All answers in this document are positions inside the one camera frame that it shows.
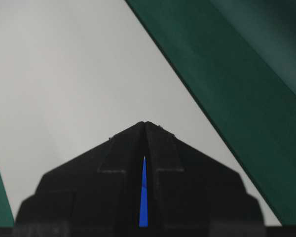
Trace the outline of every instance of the white wall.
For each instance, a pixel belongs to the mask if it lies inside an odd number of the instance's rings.
[[[42,174],[138,121],[240,172],[122,0],[0,1],[0,171],[14,217]]]

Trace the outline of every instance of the black plastic object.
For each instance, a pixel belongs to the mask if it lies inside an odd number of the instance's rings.
[[[0,237],[11,237],[12,228],[10,227],[0,227]]]
[[[148,227],[140,228],[144,157]],[[266,229],[239,174],[151,122],[46,173],[13,229],[15,237],[182,235],[264,237]]]
[[[296,226],[268,227],[266,233],[268,237],[296,237]]]

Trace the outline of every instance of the narrow blue slit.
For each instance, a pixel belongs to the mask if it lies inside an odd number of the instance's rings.
[[[148,226],[148,203],[147,203],[147,178],[146,178],[146,159],[144,158],[142,196],[140,200],[139,227]]]

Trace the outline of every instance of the black device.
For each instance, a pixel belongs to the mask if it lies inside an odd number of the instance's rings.
[[[148,226],[139,226],[147,162]],[[284,237],[263,223],[239,174],[151,122],[139,122],[43,175],[0,237]]]

